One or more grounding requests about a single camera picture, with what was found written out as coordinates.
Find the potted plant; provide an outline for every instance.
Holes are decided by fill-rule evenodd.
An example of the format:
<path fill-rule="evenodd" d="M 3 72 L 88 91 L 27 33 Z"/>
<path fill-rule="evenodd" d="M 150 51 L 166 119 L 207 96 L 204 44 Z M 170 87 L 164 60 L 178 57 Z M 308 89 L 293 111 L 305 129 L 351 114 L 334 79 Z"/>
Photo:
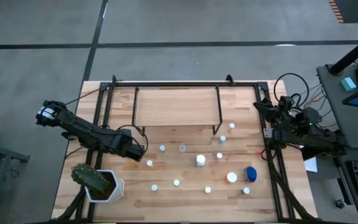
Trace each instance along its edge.
<path fill-rule="evenodd" d="M 113 203 L 124 195 L 124 181 L 113 170 L 95 170 L 78 164 L 71 168 L 71 177 L 85 187 L 90 202 Z"/>

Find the wooden tabletop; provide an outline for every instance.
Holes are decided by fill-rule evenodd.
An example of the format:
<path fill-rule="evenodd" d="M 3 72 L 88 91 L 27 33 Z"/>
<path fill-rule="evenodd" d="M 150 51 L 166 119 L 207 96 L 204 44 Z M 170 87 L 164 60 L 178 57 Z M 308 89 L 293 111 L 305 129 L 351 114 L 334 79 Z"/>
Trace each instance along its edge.
<path fill-rule="evenodd" d="M 159 90 L 140 89 L 135 125 L 201 126 L 219 124 L 215 87 Z"/>
<path fill-rule="evenodd" d="M 274 81 L 268 81 L 270 92 Z M 85 82 L 81 95 L 99 88 L 99 82 Z M 139 88 L 139 91 L 164 88 Z M 210 88 L 181 87 L 172 90 L 204 91 Z M 112 204 L 97 204 L 94 222 L 256 222 L 277 221 L 273 203 L 270 176 L 267 162 L 257 154 L 264 148 L 259 116 L 253 107 L 255 92 L 251 87 L 219 87 L 223 124 L 213 136 L 211 126 L 148 127 L 149 150 L 140 162 L 105 154 L 102 169 L 113 169 L 125 181 L 123 198 Z M 283 82 L 277 85 L 277 95 L 285 95 Z M 92 122 L 97 93 L 84 97 L 78 103 L 77 115 Z M 198 102 L 189 102 L 195 108 Z M 116 129 L 131 124 L 134 104 L 134 88 L 115 88 L 109 116 L 109 126 Z M 158 111 L 165 105 L 155 105 Z M 229 131 L 229 123 L 236 127 Z M 133 136 L 144 144 L 144 139 L 132 129 Z M 225 135 L 225 143 L 218 143 L 220 135 Z M 159 152 L 159 145 L 165 145 L 166 152 Z M 186 145 L 186 152 L 180 154 L 179 145 Z M 78 142 L 69 144 L 68 152 L 77 149 Z M 219 161 L 214 159 L 217 152 L 223 153 Z M 206 157 L 205 166 L 196 167 L 196 156 Z M 72 154 L 64 163 L 52 218 L 61 215 L 69 206 L 80 186 L 72 181 L 71 167 L 84 163 L 86 150 Z M 306 175 L 301 152 L 288 147 L 283 150 L 290 188 L 309 213 L 317 217 L 310 185 Z M 153 167 L 146 161 L 151 159 Z M 257 170 L 257 180 L 247 183 L 243 170 L 253 166 Z M 234 172 L 238 180 L 234 184 L 225 181 L 228 172 Z M 178 187 L 173 181 L 180 180 Z M 158 185 L 156 192 L 151 191 Z M 204 193 L 211 187 L 210 194 Z M 248 187 L 249 195 L 241 194 Z M 280 190 L 285 217 L 287 209 L 285 197 Z M 83 214 L 88 210 L 88 201 Z"/>

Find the concrete floor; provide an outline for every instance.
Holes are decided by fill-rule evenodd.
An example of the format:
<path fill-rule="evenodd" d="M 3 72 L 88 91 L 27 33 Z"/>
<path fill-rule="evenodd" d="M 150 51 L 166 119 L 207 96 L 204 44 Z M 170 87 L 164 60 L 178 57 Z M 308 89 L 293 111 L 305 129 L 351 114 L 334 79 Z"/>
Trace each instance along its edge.
<path fill-rule="evenodd" d="M 0 44 L 91 43 L 101 3 L 0 0 Z M 99 42 L 260 40 L 358 40 L 358 24 L 339 24 L 327 0 L 110 0 Z M 265 80 L 294 72 L 315 86 L 316 67 L 353 47 L 99 49 L 89 79 L 110 80 L 114 74 L 124 80 L 222 80 L 231 74 Z M 89 49 L 0 50 L 0 145 L 31 154 L 27 165 L 13 164 L 18 178 L 7 177 L 0 223 L 49 219 L 67 142 L 61 129 L 36 126 L 35 114 L 43 100 L 78 96 L 88 54 Z M 296 78 L 284 80 L 288 94 L 304 91 Z M 321 111 L 329 111 L 328 103 Z M 323 124 L 333 123 L 332 114 L 324 118 Z M 317 178 L 311 187 L 319 217 L 358 222 L 354 207 L 333 206 L 341 197 L 337 184 Z"/>

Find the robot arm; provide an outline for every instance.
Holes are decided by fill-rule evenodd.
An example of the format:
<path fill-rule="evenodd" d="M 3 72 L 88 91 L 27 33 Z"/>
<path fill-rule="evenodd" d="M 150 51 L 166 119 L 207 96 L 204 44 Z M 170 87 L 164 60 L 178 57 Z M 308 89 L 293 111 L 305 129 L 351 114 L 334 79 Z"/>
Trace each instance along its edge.
<path fill-rule="evenodd" d="M 303 145 L 304 159 L 317 155 L 344 154 L 345 141 L 342 134 L 319 127 L 322 117 L 313 108 L 305 108 L 292 116 L 292 105 L 293 100 L 289 96 L 281 96 L 277 106 L 273 106 L 268 99 L 254 103 L 262 117 L 272 125 L 272 129 L 264 130 L 269 147 L 284 149 L 288 143 Z"/>
<path fill-rule="evenodd" d="M 78 137 L 82 146 L 104 153 L 117 154 L 140 161 L 145 153 L 144 146 L 133 144 L 129 129 L 104 129 L 69 111 L 65 104 L 57 101 L 44 101 L 38 114 L 36 124 L 42 126 L 60 126 L 70 134 Z"/>

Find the white pot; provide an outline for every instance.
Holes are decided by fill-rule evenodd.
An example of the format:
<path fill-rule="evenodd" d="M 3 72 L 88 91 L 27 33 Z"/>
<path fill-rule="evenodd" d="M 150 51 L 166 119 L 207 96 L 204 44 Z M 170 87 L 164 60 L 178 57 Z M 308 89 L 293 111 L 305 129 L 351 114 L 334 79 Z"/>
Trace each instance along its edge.
<path fill-rule="evenodd" d="M 114 181 L 116 182 L 116 188 L 113 190 L 107 200 L 96 200 L 91 197 L 89 189 L 85 187 L 86 196 L 88 197 L 88 200 L 94 203 L 113 203 L 116 200 L 120 199 L 124 195 L 124 180 L 119 178 L 113 170 L 98 170 L 98 172 L 110 172 Z"/>

